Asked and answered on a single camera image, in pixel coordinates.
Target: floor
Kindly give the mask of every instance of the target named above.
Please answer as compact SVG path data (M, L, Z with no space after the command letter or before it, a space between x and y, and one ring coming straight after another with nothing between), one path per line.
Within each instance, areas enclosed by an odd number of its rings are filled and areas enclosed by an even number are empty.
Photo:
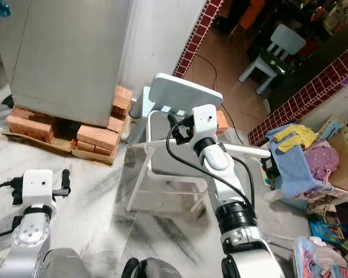
M238 81L238 77L250 64L246 55L250 38L246 32L240 39L233 38L228 42L225 35L211 28L184 77L186 80L221 92L224 98L223 104L236 129L246 133L268 115L262 104L262 98L255 93L259 85L250 78L244 83ZM216 68L215 81L215 70L204 58ZM228 115L224 114L231 126Z
M51 248L73 248L91 278L120 277L131 257L163 259L184 278L221 277L220 262L224 254L209 199L191 213L188 200L180 195L140 193L133 211L125 210L145 156L143 149L127 149L121 144L113 166L99 166L8 141L0 134L0 182L20 176L28 169L51 169L53 187L58 188L61 171L70 170L72 192L69 197L56 200ZM269 189L262 183L259 164L251 159L244 161L254 176L256 213L262 231L289 237L309 235L304 212L281 202L268 205L262 200ZM242 183L247 184L247 174L240 164L235 166L235 171ZM173 190L179 185L154 183L144 178L143 189L157 186ZM249 195L248 186L245 193ZM11 198L9 189L0 190L0 232L8 229L17 214L18 208L11 206ZM271 248L286 277L293 277L292 253L275 246ZM10 236L1 237L0 264L9 249Z

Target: yellow cloth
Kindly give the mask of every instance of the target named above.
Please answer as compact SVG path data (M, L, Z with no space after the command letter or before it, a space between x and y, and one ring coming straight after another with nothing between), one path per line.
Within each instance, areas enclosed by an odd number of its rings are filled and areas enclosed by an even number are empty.
M283 138L293 132L295 132L296 135L286 139L278 146L278 149L281 152L288 152L297 145L301 145L303 149L306 149L317 139L317 135L304 125L290 125L286 129L281 130L279 133L276 133L273 136L273 139L280 142Z

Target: pink fabric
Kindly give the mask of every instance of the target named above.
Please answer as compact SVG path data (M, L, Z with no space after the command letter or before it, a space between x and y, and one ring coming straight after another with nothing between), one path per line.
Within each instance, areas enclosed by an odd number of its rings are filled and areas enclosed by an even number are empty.
M317 180L328 182L330 174L338 168L339 155L324 139L314 142L304 155L312 176Z

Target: marble floor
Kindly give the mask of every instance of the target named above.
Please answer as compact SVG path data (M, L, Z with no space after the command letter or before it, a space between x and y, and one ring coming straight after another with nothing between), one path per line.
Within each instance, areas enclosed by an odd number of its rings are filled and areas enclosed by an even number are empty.
M6 128L5 118L10 113L1 101L9 93L9 87L0 87L0 131ZM240 132L240 135L242 140L247 140L245 133ZM237 143L233 129L228 129L220 139ZM218 223L208 199L191 213L190 200L178 195L138 194L133 211L126 211L145 156L141 148L126 148L122 143L114 164L100 166L9 141L0 134L0 183L21 176L28 169L51 169L56 189L60 186L61 171L70 170L72 193L68 198L57 199L51 248L73 248L92 278L120 277L130 257L166 260L183 277L221 277L220 261L224 255ZM256 212L262 230L288 237L309 235L303 212L281 202L269 205L262 200L269 189L262 183L259 164L252 159L245 159L245 162L255 180ZM235 171L246 184L245 191L249 195L245 170L236 164ZM154 183L144 178L143 189L155 186L175 188L183 184ZM1 189L0 232L10 228L17 210L12 207L11 191ZM10 236L0 238L0 263L9 248ZM291 253L275 246L272 249L286 277L293 277Z

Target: red tile trim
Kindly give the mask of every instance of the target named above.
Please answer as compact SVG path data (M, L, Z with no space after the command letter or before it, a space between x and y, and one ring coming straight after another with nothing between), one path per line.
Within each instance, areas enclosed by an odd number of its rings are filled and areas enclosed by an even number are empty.
M192 30L190 38L183 49L183 53L176 64L173 72L174 76L182 78L186 74L222 3L223 0L207 0L205 3L199 18L197 19L197 23Z
M264 144L267 141L265 135L269 130L300 120L347 85L348 49L249 132L250 144Z

